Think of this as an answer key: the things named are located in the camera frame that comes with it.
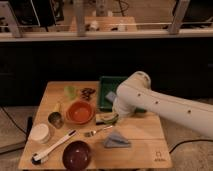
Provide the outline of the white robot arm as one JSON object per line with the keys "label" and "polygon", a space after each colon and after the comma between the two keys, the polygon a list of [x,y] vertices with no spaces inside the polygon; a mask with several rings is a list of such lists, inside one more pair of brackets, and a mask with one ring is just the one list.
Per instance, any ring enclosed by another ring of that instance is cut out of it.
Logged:
{"label": "white robot arm", "polygon": [[120,117],[131,115],[137,108],[213,138],[213,105],[153,91],[151,79],[143,71],[134,72],[117,87],[113,102],[113,110]]}

